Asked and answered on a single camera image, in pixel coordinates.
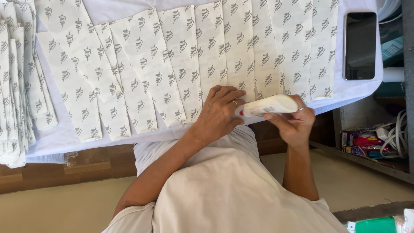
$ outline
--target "left hand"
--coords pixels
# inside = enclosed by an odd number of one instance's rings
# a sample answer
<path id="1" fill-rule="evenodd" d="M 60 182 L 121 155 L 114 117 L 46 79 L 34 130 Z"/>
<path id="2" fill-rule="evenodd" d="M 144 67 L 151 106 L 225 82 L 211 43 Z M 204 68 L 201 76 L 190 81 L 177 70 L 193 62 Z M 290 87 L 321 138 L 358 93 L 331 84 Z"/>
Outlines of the left hand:
<path id="1" fill-rule="evenodd" d="M 236 107 L 246 103 L 238 99 L 245 94 L 246 91 L 231 86 L 217 85 L 211 88 L 198 120 L 187 133 L 204 147 L 229 134 L 236 126 L 244 124 L 242 119 L 231 117 Z"/>

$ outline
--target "white glue bottle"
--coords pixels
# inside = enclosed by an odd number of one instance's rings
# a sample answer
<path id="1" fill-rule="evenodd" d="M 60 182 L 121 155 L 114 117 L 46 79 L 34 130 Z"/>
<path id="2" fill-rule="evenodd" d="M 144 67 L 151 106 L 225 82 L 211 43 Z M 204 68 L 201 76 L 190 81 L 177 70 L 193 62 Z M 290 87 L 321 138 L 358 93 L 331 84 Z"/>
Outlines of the white glue bottle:
<path id="1" fill-rule="evenodd" d="M 239 115 L 244 117 L 262 117 L 264 113 L 291 113 L 298 110 L 298 104 L 287 95 L 274 95 L 256 100 L 243 106 Z"/>

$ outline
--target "smartphone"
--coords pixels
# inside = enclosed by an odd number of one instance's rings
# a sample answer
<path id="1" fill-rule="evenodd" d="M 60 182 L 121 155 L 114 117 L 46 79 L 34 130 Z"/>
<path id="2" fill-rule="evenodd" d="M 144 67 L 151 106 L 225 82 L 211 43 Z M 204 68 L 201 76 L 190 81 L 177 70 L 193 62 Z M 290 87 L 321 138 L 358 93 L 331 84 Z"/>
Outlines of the smartphone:
<path id="1" fill-rule="evenodd" d="M 375 76 L 377 14 L 351 12 L 345 17 L 344 78 L 367 80 Z"/>

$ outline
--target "silver ring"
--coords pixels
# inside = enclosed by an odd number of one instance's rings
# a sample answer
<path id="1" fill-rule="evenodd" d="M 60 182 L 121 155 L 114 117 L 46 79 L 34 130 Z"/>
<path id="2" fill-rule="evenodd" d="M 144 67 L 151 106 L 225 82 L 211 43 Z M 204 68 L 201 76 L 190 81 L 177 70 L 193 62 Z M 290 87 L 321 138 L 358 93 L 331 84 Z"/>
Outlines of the silver ring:
<path id="1" fill-rule="evenodd" d="M 236 101 L 234 101 L 234 100 L 233 100 L 232 102 L 234 102 L 234 103 L 236 104 L 236 109 L 237 109 L 237 108 L 238 108 L 238 104 L 237 104 L 237 102 L 236 102 Z"/>

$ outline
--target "white cable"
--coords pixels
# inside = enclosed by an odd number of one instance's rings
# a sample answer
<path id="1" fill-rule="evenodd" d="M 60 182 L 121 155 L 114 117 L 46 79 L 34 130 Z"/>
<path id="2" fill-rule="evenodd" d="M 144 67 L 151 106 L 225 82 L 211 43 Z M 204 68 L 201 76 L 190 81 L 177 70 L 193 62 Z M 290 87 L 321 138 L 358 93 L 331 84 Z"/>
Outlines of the white cable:
<path id="1" fill-rule="evenodd" d="M 385 141 L 384 145 L 381 147 L 380 154 L 384 158 L 406 158 L 407 142 L 408 142 L 408 132 L 407 132 L 407 121 L 404 121 L 407 113 L 405 110 L 402 110 L 397 115 L 397 122 L 395 123 L 395 128 L 391 129 L 388 134 L 388 139 Z M 390 145 L 394 150 L 398 152 L 398 155 L 383 155 L 383 150 L 386 145 Z"/>
<path id="2" fill-rule="evenodd" d="M 392 19 L 392 20 L 388 20 L 388 21 L 385 21 L 385 22 L 380 22 L 378 24 L 386 24 L 386 23 L 392 22 L 392 21 L 394 21 L 394 20 L 396 20 L 398 18 L 401 18 L 401 16 L 402 16 L 402 13 L 400 15 L 398 15 L 397 17 L 395 17 L 394 19 Z"/>

